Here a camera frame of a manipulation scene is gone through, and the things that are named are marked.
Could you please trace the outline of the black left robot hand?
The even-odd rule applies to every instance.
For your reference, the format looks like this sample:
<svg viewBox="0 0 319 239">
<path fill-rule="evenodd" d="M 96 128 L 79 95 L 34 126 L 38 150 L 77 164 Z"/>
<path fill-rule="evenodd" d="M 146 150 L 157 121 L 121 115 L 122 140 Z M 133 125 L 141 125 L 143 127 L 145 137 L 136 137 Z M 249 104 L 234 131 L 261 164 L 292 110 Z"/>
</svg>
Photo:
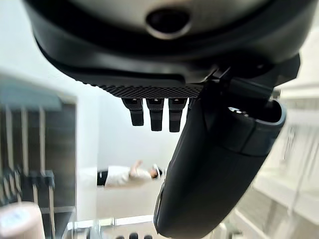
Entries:
<svg viewBox="0 0 319 239">
<path fill-rule="evenodd" d="M 122 100 L 132 124 L 180 138 L 156 232 L 200 239 L 251 185 L 286 118 L 273 89 L 295 79 L 316 0 L 25 0 L 43 56 Z"/>
</svg>

